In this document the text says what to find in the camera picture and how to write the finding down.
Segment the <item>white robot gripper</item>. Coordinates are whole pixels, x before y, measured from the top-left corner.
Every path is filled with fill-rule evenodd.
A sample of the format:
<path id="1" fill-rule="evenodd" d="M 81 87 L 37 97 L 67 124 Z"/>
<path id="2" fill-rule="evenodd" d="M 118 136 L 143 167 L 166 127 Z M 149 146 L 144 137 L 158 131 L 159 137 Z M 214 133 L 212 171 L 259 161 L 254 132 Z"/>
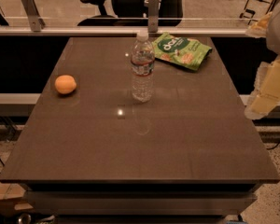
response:
<path id="1" fill-rule="evenodd" d="M 250 25 L 245 34 L 262 38 L 266 36 L 267 48 L 280 55 L 280 1 L 273 12 Z M 273 62 L 261 62 L 245 108 L 248 119 L 262 119 L 280 103 L 280 56 Z"/>

